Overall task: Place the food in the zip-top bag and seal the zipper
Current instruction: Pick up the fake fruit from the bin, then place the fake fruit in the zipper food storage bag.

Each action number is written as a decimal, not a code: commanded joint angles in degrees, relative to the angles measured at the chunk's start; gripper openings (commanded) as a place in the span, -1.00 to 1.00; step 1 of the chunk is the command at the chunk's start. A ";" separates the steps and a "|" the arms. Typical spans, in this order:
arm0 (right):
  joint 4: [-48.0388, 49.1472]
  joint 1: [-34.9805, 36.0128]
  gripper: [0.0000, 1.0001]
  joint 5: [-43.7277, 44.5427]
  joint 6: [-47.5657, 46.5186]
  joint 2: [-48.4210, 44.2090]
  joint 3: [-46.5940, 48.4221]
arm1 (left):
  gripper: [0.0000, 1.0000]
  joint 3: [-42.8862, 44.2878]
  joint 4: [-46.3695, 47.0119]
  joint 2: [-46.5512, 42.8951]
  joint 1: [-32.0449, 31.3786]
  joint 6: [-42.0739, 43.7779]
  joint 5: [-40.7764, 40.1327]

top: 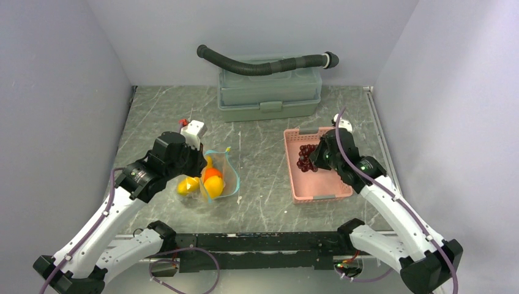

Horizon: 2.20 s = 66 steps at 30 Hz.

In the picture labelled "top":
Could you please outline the clear zip top bag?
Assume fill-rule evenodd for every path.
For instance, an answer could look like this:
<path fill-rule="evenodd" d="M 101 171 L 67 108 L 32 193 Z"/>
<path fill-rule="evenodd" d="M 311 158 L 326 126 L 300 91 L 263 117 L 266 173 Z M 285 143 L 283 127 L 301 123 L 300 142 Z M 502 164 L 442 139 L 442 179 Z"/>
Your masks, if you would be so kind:
<path fill-rule="evenodd" d="M 212 203 L 230 197 L 239 191 L 240 178 L 230 162 L 231 147 L 224 151 L 208 150 L 204 155 L 207 162 L 201 177 L 188 178 L 194 198 Z"/>

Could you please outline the dark red grape bunch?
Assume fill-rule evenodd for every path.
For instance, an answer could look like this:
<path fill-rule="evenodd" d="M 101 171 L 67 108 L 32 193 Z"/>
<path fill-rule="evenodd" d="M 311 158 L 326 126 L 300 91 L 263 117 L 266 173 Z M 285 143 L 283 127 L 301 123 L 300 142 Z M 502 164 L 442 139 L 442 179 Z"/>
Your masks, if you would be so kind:
<path fill-rule="evenodd" d="M 318 167 L 316 167 L 310 160 L 310 155 L 312 152 L 314 152 L 316 150 L 317 146 L 318 145 L 311 145 L 311 144 L 300 145 L 299 153 L 298 153 L 299 158 L 296 162 L 296 165 L 301 172 L 305 173 L 305 172 L 309 172 L 309 171 L 312 171 L 312 172 L 318 171 Z"/>

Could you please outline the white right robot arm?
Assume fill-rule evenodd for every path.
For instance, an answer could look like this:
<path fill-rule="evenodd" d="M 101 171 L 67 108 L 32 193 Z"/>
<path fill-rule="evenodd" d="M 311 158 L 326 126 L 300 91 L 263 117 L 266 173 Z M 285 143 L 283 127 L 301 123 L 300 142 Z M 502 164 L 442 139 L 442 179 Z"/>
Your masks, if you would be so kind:
<path fill-rule="evenodd" d="M 337 246 L 344 254 L 366 252 L 390 266 L 412 293 L 437 293 L 448 280 L 458 292 L 457 268 L 463 248 L 432 229 L 404 199 L 382 165 L 372 156 L 361 156 L 353 135 L 344 128 L 327 131 L 319 139 L 311 162 L 332 170 L 343 183 L 368 201 L 382 215 L 398 239 L 374 231 L 360 219 L 337 229 Z"/>

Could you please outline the orange fruit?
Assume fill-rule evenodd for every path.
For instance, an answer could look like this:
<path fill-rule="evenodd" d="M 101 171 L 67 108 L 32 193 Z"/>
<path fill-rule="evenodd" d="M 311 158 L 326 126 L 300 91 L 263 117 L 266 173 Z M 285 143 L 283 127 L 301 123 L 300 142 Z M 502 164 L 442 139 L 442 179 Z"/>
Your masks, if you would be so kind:
<path fill-rule="evenodd" d="M 205 182 L 207 179 L 209 179 L 209 178 L 211 178 L 213 176 L 217 176 L 219 178 L 223 178 L 223 175 L 222 175 L 220 170 L 218 170 L 217 168 L 212 168 L 209 171 L 204 171 L 203 182 Z"/>

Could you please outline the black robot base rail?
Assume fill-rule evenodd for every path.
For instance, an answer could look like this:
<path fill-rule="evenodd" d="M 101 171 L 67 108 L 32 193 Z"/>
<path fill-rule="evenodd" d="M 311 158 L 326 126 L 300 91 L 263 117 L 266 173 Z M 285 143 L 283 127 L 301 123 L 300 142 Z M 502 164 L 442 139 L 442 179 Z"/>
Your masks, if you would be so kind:
<path fill-rule="evenodd" d="M 337 232 L 179 233 L 155 258 L 174 258 L 181 273 L 268 268 L 331 270 L 365 256 Z"/>

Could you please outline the yellow mango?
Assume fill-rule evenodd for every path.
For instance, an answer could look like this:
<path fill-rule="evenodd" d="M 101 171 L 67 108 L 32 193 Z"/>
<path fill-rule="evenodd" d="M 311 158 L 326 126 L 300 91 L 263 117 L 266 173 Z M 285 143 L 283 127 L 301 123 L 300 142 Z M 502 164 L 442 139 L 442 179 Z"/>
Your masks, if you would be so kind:
<path fill-rule="evenodd" d="M 219 176 L 211 176 L 203 183 L 202 194 L 209 200 L 222 195 L 225 186 L 224 180 Z"/>

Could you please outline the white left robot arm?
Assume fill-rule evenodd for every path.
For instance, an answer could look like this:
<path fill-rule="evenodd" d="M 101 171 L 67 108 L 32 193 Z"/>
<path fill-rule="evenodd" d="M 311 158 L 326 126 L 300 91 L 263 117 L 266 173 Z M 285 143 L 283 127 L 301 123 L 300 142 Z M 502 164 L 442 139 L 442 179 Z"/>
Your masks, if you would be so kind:
<path fill-rule="evenodd" d="M 84 227 L 53 255 L 41 255 L 33 268 L 47 287 L 58 293 L 101 293 L 104 287 L 138 260 L 150 255 L 170 256 L 176 232 L 162 221 L 151 222 L 123 246 L 108 245 L 140 209 L 180 175 L 201 176 L 207 162 L 201 132 L 164 132 L 152 149 L 135 162 L 110 175 L 107 198 Z"/>

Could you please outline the yellow lemon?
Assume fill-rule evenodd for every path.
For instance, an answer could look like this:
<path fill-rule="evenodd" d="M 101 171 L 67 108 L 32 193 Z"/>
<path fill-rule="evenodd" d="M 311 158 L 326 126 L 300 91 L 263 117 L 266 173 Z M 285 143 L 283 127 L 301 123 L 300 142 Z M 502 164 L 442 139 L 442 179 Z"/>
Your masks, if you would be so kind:
<path fill-rule="evenodd" d="M 188 196 L 200 191 L 200 178 L 186 176 L 177 183 L 176 192 L 180 196 Z"/>

